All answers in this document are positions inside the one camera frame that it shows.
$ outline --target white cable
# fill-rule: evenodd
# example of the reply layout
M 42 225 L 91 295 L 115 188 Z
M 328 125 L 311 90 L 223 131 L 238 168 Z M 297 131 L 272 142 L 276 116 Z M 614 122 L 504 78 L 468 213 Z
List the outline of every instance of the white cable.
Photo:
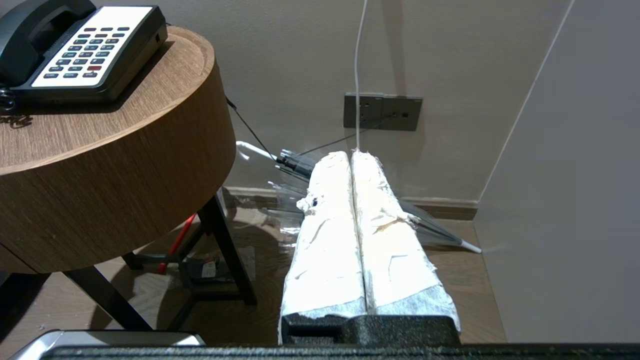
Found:
M 367 12 L 367 3 L 364 0 L 362 6 L 362 17 L 360 18 L 360 27 L 358 28 L 358 39 L 356 40 L 356 56 L 353 60 L 353 72 L 356 78 L 356 149 L 360 150 L 360 82 L 358 81 L 358 51 L 360 50 L 360 37 L 362 36 L 362 26 L 364 25 L 364 15 Z

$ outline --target table leg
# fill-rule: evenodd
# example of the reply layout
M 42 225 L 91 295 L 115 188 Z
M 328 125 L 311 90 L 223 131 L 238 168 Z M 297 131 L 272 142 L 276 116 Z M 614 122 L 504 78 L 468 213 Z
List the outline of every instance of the table leg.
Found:
M 125 330 L 153 330 L 94 266 L 63 273 Z
M 133 252 L 130 252 L 128 254 L 124 254 L 122 256 L 122 259 L 124 260 L 125 263 L 127 263 L 127 266 L 131 270 L 143 270 L 144 269 L 142 264 L 136 259 L 136 255 Z
M 218 198 L 214 196 L 209 200 L 207 204 L 198 211 L 198 216 L 200 217 L 204 231 L 207 234 L 213 234 L 213 236 L 215 236 L 218 246 L 220 247 L 220 252 L 227 262 L 227 266 L 231 271 L 231 275 L 236 282 L 238 292 L 240 296 L 242 296 L 244 303 L 247 305 L 256 305 L 257 299 L 253 292 L 251 280 L 249 280 L 242 260 L 240 260 L 238 256 L 233 239 L 229 233 L 227 218 L 220 206 Z

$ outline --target telephone keypad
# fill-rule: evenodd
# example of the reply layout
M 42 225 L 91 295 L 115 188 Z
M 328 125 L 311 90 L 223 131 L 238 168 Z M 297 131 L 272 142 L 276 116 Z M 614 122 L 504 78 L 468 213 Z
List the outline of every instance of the telephone keypad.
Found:
M 106 75 L 106 70 L 112 66 L 111 62 L 120 52 L 121 44 L 133 35 L 131 30 L 140 24 L 150 9 L 151 7 L 131 7 L 131 13 L 120 18 L 121 8 L 102 8 L 67 41 L 56 57 L 43 67 L 45 70 L 32 86 L 99 84 Z

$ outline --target wooden tabletop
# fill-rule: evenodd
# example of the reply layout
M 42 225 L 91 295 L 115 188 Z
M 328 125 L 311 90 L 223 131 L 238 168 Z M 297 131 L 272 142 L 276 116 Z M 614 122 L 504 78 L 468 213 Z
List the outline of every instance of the wooden tabletop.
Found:
M 11 272 L 81 268 L 153 241 L 215 194 L 235 158 L 213 48 L 175 26 L 116 104 L 30 111 L 0 124 Z

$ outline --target power socket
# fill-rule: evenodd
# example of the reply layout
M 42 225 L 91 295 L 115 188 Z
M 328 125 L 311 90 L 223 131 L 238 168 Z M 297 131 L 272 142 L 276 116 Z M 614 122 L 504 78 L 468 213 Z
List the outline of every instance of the power socket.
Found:
M 355 94 L 344 96 L 344 127 L 356 127 Z M 418 127 L 421 97 L 360 95 L 360 128 L 415 131 Z
M 382 95 L 360 94 L 360 129 L 379 129 L 382 119 Z M 344 95 L 344 127 L 356 127 L 356 94 Z

